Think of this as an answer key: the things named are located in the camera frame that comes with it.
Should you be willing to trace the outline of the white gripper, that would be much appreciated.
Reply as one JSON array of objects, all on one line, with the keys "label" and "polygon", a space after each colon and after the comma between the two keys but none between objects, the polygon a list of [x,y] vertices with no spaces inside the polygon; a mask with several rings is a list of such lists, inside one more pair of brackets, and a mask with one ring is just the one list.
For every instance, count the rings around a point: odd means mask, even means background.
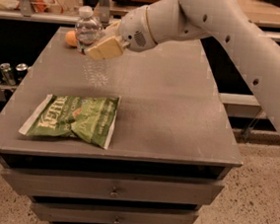
[{"label": "white gripper", "polygon": [[94,60],[105,60],[122,55],[126,47],[134,52],[154,48],[157,44],[148,25],[147,6],[133,9],[122,17],[121,21],[108,25],[102,40],[87,47],[85,54]]}]

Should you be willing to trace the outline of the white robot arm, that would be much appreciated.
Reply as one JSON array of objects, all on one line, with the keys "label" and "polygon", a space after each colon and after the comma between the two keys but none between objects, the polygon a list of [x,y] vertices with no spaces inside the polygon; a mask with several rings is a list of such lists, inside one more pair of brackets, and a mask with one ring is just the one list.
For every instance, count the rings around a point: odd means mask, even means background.
[{"label": "white robot arm", "polygon": [[109,25],[85,54],[113,59],[125,49],[146,51],[170,40],[204,37],[223,46],[280,135],[280,46],[236,0],[161,0],[141,6]]}]

